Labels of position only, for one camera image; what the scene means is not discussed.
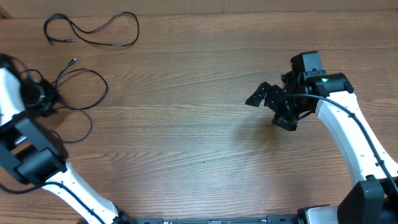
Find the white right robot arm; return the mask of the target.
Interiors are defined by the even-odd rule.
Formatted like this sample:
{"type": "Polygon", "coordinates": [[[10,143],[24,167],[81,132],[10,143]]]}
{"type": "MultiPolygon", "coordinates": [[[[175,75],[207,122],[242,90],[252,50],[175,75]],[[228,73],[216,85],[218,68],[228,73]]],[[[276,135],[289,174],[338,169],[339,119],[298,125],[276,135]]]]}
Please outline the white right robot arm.
{"type": "Polygon", "coordinates": [[[328,74],[316,51],[302,52],[290,64],[282,86],[263,82],[245,104],[264,104],[274,112],[271,123],[287,131],[315,113],[338,146],[353,187],[337,206],[269,215],[266,223],[397,223],[397,162],[368,125],[346,75],[328,74]]]}

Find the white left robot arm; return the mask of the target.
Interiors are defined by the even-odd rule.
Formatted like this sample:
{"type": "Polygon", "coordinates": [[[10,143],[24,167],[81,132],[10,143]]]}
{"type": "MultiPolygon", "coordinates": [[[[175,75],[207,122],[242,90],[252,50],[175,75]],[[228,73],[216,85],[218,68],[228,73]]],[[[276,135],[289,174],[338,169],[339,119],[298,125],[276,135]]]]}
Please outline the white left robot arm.
{"type": "Polygon", "coordinates": [[[102,197],[73,168],[64,141],[37,122],[56,113],[63,98],[55,82],[20,71],[15,57],[1,54],[1,167],[32,188],[53,193],[83,217],[84,223],[134,223],[126,212],[102,197]]]}

